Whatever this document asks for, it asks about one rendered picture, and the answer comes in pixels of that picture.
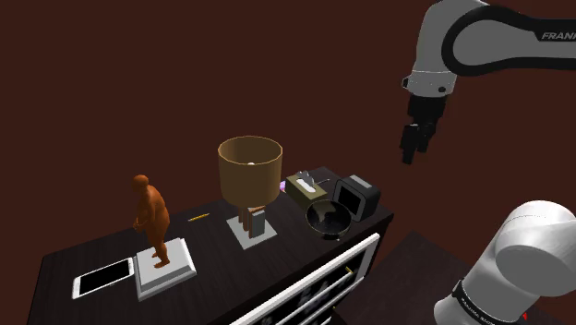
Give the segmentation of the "black bowl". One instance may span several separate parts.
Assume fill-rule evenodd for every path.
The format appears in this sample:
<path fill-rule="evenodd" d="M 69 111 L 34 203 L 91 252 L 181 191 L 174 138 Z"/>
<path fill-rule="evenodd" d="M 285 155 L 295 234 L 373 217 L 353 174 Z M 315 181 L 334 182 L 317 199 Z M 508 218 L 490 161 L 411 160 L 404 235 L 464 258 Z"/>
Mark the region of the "black bowl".
<path fill-rule="evenodd" d="M 337 240 L 349 231 L 352 214 L 339 202 L 321 199 L 306 209 L 306 221 L 322 239 Z"/>

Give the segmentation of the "brown shade table lamp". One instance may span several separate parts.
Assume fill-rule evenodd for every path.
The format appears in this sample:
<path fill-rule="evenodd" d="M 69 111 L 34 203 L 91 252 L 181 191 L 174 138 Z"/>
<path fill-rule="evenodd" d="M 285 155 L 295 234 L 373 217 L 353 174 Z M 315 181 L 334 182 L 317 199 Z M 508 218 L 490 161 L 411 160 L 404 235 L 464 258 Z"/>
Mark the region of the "brown shade table lamp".
<path fill-rule="evenodd" d="M 266 220 L 266 206 L 280 193 L 282 146 L 259 136 L 225 140 L 218 148 L 223 199 L 237 208 L 226 222 L 242 249 L 276 235 Z"/>

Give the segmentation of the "white tablet with black screen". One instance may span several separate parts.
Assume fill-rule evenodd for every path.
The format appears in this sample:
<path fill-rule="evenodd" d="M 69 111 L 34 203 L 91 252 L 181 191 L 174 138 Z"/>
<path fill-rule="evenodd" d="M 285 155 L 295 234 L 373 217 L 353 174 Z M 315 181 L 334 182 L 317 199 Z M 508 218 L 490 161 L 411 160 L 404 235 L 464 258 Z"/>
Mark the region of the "white tablet with black screen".
<path fill-rule="evenodd" d="M 97 270 L 89 271 L 73 280 L 71 297 L 78 299 L 91 294 L 132 276 L 134 272 L 134 260 L 132 258 L 122 259 Z"/>

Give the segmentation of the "black box-shaped appliance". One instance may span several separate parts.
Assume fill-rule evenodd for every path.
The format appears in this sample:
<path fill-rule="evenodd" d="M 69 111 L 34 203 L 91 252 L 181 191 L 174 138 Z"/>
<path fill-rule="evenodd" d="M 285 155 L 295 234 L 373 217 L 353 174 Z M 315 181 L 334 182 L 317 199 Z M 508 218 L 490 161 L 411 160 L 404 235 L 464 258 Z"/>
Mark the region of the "black box-shaped appliance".
<path fill-rule="evenodd" d="M 380 190 L 358 175 L 350 175 L 336 181 L 333 200 L 342 204 L 352 215 L 352 220 L 361 222 L 376 211 Z"/>

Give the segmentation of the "olive tissue box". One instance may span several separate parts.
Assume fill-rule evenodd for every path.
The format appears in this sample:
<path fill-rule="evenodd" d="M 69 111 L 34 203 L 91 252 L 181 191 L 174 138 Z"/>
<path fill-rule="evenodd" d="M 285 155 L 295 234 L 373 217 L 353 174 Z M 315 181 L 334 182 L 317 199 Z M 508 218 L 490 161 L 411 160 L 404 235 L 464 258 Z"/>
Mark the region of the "olive tissue box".
<path fill-rule="evenodd" d="M 328 197 L 308 171 L 299 171 L 285 180 L 285 193 L 304 211 L 314 202 Z"/>

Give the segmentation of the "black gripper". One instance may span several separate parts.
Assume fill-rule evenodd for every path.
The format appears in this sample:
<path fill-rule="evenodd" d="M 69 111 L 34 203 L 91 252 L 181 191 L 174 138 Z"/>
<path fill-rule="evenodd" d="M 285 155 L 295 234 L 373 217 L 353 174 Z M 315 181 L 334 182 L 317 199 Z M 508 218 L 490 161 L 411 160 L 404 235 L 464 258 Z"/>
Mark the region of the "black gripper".
<path fill-rule="evenodd" d="M 443 116 L 447 97 L 410 95 L 407 114 L 416 124 L 406 125 L 402 131 L 400 148 L 402 162 L 411 164 L 414 153 L 426 153 L 429 141 L 436 133 L 438 120 Z"/>

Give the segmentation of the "dark chest of drawers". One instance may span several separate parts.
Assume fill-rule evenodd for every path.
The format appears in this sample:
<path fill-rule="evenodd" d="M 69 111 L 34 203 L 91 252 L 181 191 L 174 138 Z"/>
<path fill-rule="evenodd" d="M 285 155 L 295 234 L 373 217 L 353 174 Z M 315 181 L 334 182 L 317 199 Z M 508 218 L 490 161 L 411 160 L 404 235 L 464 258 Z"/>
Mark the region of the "dark chest of drawers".
<path fill-rule="evenodd" d="M 204 213 L 210 216 L 187 221 Z M 226 222 L 236 215 L 222 199 L 173 215 L 166 236 L 186 240 L 198 274 L 141 302 L 132 279 L 71 297 L 76 276 L 148 248 L 133 229 L 44 256 L 27 325 L 229 325 L 370 235 L 384 235 L 393 218 L 378 206 L 340 240 L 323 240 L 281 193 L 266 208 L 277 234 L 242 249 Z"/>

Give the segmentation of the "orange figure on white base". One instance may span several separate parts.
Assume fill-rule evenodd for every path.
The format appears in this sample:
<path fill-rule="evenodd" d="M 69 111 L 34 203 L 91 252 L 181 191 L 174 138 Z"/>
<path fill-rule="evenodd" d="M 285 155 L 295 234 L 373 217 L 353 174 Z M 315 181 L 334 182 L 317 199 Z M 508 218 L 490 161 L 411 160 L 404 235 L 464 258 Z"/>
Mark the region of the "orange figure on white base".
<path fill-rule="evenodd" d="M 184 238 L 164 240 L 171 220 L 160 192 L 145 175 L 134 176 L 131 185 L 138 194 L 133 228 L 143 232 L 150 244 L 150 248 L 134 257 L 137 296 L 141 302 L 198 273 Z"/>

